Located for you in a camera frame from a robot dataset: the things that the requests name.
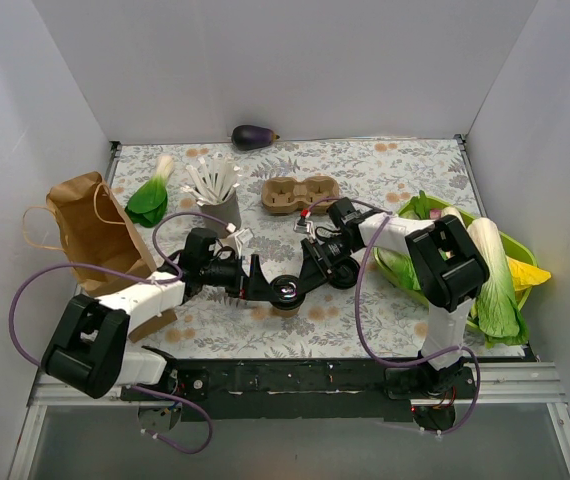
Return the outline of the black plastic cup lid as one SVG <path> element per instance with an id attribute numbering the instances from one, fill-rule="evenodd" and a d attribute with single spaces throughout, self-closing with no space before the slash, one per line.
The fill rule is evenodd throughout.
<path id="1" fill-rule="evenodd" d="M 277 300 L 271 305 L 279 310 L 294 310 L 299 308 L 306 295 L 299 292 L 299 279 L 293 275 L 279 275 L 270 282 Z"/>

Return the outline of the brown pulp cup carrier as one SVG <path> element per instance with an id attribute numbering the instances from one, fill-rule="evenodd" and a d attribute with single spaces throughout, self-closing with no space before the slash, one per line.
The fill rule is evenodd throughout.
<path id="1" fill-rule="evenodd" d="M 324 198 L 338 197 L 339 193 L 338 182 L 329 176 L 313 176 L 302 181 L 293 177 L 274 177 L 264 182 L 261 201 L 269 214 L 285 215 L 308 209 Z M 329 205 L 329 201 L 321 201 L 312 212 L 324 213 Z"/>

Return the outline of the brown paper bag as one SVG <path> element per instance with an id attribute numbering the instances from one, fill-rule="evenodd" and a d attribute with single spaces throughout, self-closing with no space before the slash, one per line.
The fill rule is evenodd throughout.
<path id="1" fill-rule="evenodd" d="M 33 243 L 25 217 L 31 209 L 51 213 L 59 227 L 60 247 Z M 52 187 L 46 206 L 32 206 L 22 218 L 23 237 L 36 248 L 61 251 L 71 263 L 87 263 L 136 277 L 148 277 L 156 263 L 142 237 L 98 172 L 90 172 Z M 74 268 L 80 287 L 90 296 L 113 294 L 134 282 L 84 268 Z M 161 330 L 176 320 L 173 310 L 133 327 L 132 342 Z"/>

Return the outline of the brown paper coffee cup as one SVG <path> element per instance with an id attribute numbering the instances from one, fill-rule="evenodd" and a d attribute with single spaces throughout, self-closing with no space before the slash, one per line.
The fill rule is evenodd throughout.
<path id="1" fill-rule="evenodd" d="M 302 305 L 301 301 L 294 302 L 272 302 L 272 313 L 282 318 L 291 318 L 295 316 Z"/>

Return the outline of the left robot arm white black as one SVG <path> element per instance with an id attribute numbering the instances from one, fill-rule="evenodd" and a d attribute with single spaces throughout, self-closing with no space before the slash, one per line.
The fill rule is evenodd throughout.
<path id="1" fill-rule="evenodd" d="M 91 398 L 100 398 L 116 385 L 142 384 L 158 400 L 170 398 L 178 386 L 167 368 L 169 356 L 147 347 L 133 348 L 128 337 L 152 318 L 197 295 L 204 286 L 221 287 L 228 296 L 249 301 L 275 302 L 275 289 L 266 280 L 259 257 L 250 269 L 233 249 L 224 256 L 215 251 L 217 234 L 195 228 L 184 248 L 145 281 L 116 293 L 91 298 L 73 297 L 41 359 L 46 374 Z"/>

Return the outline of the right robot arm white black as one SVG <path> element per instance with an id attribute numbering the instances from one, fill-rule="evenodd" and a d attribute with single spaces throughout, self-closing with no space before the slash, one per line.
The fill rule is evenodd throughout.
<path id="1" fill-rule="evenodd" d="M 335 199 L 328 214 L 337 235 L 318 239 L 310 210 L 301 212 L 294 229 L 304 235 L 303 264 L 289 299 L 300 300 L 325 283 L 336 281 L 339 267 L 358 251 L 379 248 L 409 257 L 420 290 L 428 302 L 428 332 L 414 360 L 382 360 L 386 386 L 396 397 L 449 392 L 464 368 L 466 322 L 475 298 L 489 280 L 489 268 L 453 215 L 437 220 L 406 219 L 373 208 L 355 209 L 346 198 Z"/>

